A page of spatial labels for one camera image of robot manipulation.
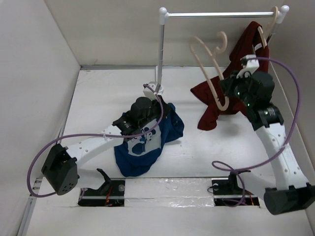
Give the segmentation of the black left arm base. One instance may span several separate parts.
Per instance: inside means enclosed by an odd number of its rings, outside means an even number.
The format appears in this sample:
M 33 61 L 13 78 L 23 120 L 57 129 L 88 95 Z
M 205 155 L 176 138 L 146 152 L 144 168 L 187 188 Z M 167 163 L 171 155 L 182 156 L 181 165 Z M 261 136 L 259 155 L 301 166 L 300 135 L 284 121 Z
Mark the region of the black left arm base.
M 98 188 L 81 188 L 78 205 L 81 207 L 123 207 L 126 180 L 124 178 L 111 179 L 101 168 L 97 168 L 96 171 L 102 176 L 102 185 Z

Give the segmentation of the blue printed t-shirt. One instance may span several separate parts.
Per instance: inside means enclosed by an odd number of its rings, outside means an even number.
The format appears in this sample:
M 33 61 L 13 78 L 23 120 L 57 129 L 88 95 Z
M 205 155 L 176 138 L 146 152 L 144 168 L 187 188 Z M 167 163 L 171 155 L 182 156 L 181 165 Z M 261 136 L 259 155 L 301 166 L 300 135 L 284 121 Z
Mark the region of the blue printed t-shirt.
M 170 111 L 155 129 L 149 131 L 156 123 L 151 121 L 142 128 L 144 135 L 114 147 L 116 164 L 123 176 L 137 177 L 146 173 L 157 161 L 166 143 L 183 137 L 184 123 L 177 115 L 174 104 L 168 103 L 168 106 Z

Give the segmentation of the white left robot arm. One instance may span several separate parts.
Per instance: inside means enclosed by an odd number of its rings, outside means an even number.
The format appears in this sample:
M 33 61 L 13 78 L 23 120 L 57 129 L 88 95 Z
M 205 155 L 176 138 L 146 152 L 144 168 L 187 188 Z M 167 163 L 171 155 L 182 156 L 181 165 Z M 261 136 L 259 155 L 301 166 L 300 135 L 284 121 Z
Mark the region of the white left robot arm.
M 171 106 L 161 96 L 154 100 L 139 97 L 129 111 L 101 133 L 88 134 L 86 140 L 69 147 L 52 146 L 41 171 L 55 194 L 64 195 L 77 185 L 81 177 L 78 169 L 86 162 L 108 149 L 144 136 L 148 124 L 156 127 L 170 111 Z

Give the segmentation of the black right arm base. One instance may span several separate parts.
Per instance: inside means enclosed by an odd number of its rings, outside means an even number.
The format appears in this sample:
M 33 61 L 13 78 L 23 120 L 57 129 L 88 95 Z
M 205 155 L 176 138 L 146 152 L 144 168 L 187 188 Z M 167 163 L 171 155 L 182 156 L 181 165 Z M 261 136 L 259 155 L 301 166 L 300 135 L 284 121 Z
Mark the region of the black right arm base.
M 239 206 L 257 206 L 260 207 L 259 199 L 253 193 L 245 190 L 244 198 L 243 189 L 238 186 L 238 178 L 235 174 L 228 177 L 211 178 L 211 185 L 207 191 L 214 197 L 216 207 L 234 207 L 242 200 Z

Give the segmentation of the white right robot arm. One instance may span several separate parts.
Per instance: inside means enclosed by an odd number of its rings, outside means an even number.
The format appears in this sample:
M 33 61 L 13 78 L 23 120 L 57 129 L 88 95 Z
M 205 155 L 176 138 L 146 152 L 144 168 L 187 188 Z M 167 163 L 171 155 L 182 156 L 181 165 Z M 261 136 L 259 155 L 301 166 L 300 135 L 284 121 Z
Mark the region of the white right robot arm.
M 307 209 L 315 201 L 315 188 L 300 169 L 285 133 L 284 119 L 271 103 L 275 83 L 262 71 L 239 75 L 233 71 L 219 82 L 225 96 L 238 98 L 246 107 L 246 116 L 264 145 L 275 183 L 255 176 L 251 167 L 232 170 L 227 187 L 232 193 L 248 190 L 262 198 L 272 215 Z

